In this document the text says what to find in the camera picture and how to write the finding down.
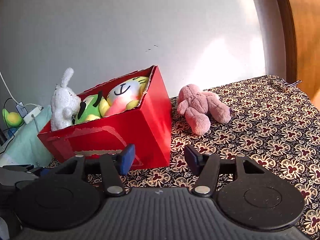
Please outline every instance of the floral pattern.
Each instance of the floral pattern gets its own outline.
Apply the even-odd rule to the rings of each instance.
[[[201,153],[212,152],[223,159],[238,154],[294,185],[305,200],[298,228],[312,239],[320,238],[320,113],[298,88],[284,87],[276,76],[263,76],[208,89],[233,109],[227,124],[210,115],[210,130],[204,135],[192,133],[183,116],[177,113],[176,98],[171,99],[172,140],[170,166],[133,170],[121,180],[130,187],[194,186],[194,176],[184,159],[183,149],[191,144]],[[50,167],[58,162],[53,159]],[[99,183],[100,175],[88,175],[90,183]],[[218,188],[232,181],[220,175]]]

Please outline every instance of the green plush toy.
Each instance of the green plush toy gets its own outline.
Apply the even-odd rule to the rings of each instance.
[[[101,118],[100,103],[105,99],[102,96],[102,91],[97,95],[87,96],[80,103],[80,110],[75,117],[75,124],[92,121]]]
[[[2,116],[8,127],[18,127],[23,123],[23,119],[16,112],[9,113],[6,109],[3,109]]]

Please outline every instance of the pink plush head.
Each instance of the pink plush head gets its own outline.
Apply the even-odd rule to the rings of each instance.
[[[191,97],[194,94],[201,92],[200,87],[194,84],[189,84],[181,88],[179,96],[177,98],[177,103],[180,104],[183,100]]]

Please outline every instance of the cardboard box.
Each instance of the cardboard box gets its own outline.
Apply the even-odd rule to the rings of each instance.
[[[168,166],[172,107],[158,66],[112,79],[78,96],[83,100],[102,90],[106,98],[115,86],[138,76],[149,76],[149,83],[137,107],[57,131],[51,131],[48,122],[38,138],[59,162],[76,154],[94,158],[110,151],[120,151],[133,143],[136,157],[132,169]]]

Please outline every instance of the white plush ear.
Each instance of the white plush ear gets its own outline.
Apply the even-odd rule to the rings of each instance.
[[[71,67],[66,69],[61,80],[61,87],[63,88],[67,87],[73,73],[74,73],[74,70]]]

